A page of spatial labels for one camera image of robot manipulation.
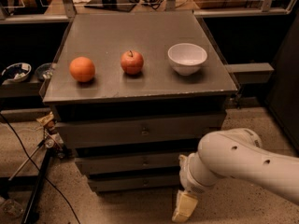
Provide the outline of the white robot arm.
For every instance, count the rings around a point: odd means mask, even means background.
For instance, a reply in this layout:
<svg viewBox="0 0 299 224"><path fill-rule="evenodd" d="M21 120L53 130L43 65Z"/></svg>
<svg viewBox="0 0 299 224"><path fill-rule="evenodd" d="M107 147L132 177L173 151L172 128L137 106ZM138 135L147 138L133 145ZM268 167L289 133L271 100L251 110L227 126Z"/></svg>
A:
<svg viewBox="0 0 299 224"><path fill-rule="evenodd" d="M223 178L246 180L299 204L299 159L262 149L260 136L236 128L204 135L192 154L180 155L176 208L172 220L184 223L199 196Z"/></svg>

